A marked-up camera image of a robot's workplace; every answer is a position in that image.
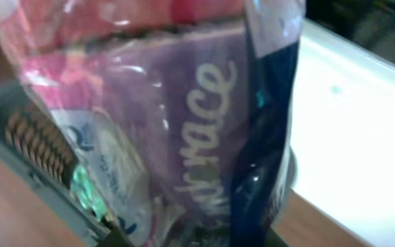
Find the plastic bag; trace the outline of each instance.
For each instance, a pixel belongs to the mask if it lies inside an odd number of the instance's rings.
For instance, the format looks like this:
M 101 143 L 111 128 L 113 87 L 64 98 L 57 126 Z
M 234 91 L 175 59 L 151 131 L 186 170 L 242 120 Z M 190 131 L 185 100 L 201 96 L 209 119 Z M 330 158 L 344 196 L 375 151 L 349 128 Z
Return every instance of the plastic bag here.
M 285 194 L 304 1 L 111 0 L 109 27 L 78 14 L 105 2 L 0 9 L 1 43 L 85 165 L 101 212 L 135 246 L 264 246 Z M 5 21 L 23 35 L 10 40 Z

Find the white sink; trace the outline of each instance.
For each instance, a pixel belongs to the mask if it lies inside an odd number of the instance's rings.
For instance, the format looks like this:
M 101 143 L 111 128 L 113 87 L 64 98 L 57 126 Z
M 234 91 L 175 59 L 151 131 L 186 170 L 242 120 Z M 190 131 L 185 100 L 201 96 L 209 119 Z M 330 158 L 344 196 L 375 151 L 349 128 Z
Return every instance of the white sink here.
M 294 89 L 295 191 L 395 247 L 395 66 L 306 23 Z

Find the red packaging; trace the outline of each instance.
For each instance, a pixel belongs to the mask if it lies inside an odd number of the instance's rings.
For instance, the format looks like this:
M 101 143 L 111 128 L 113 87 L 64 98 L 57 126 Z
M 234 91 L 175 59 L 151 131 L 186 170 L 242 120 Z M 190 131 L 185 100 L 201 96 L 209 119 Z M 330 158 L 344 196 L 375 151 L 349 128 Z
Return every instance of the red packaging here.
M 243 12 L 243 0 L 0 0 L 0 40 L 10 60 L 57 47 Z

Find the purple packaging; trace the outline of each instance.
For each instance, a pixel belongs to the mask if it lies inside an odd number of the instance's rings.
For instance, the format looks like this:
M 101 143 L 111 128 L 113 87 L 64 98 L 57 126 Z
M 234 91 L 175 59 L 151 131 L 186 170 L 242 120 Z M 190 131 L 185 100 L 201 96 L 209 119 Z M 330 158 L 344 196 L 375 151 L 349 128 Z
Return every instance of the purple packaging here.
M 183 210 L 203 226 L 229 223 L 248 134 L 242 23 L 56 52 L 26 62 L 23 77 L 133 244 L 161 242 Z

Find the wooden surface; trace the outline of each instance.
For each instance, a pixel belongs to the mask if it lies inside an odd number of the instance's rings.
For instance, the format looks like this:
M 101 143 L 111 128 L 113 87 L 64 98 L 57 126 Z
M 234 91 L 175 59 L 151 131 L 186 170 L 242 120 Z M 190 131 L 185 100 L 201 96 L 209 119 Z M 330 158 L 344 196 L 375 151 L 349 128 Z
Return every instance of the wooden surface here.
M 0 52 L 0 83 L 13 78 Z M 277 226 L 293 247 L 359 247 L 362 243 L 291 193 Z M 83 246 L 65 223 L 0 161 L 0 247 Z

